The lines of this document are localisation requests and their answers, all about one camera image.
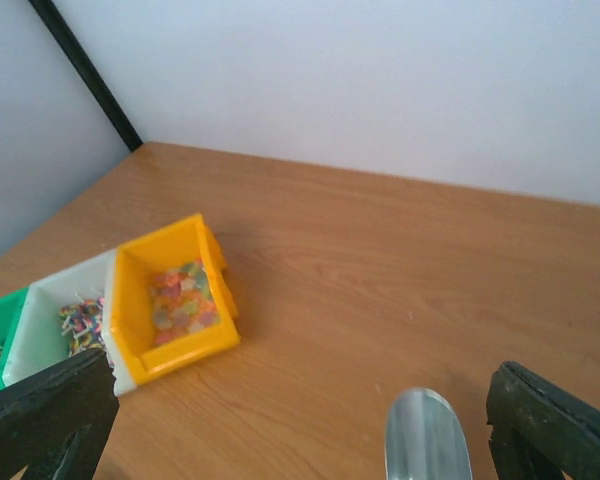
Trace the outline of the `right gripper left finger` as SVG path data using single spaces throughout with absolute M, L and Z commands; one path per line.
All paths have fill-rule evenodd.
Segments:
M 88 349 L 0 391 L 0 479 L 91 479 L 119 400 L 106 354 Z

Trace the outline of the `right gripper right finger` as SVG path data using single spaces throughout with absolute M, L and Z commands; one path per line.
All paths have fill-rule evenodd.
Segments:
M 514 361 L 493 373 L 489 447 L 500 479 L 600 479 L 600 411 Z

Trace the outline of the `white candy bin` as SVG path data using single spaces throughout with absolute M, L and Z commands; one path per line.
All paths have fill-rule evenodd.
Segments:
M 0 379 L 12 386 L 69 356 L 82 340 L 80 308 L 103 305 L 102 339 L 113 363 L 114 393 L 125 395 L 142 384 L 140 357 L 151 343 L 146 273 L 138 261 L 114 248 L 32 283 L 11 341 L 5 344 Z

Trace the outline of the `metal scoop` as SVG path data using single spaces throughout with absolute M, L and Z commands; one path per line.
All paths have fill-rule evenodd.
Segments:
M 471 479 L 468 445 L 449 402 L 428 388 L 393 401 L 385 428 L 388 479 Z

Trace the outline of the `orange candy bin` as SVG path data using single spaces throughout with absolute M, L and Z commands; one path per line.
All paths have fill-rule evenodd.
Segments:
M 239 344 L 226 267 L 200 214 L 117 248 L 104 336 L 118 393 Z

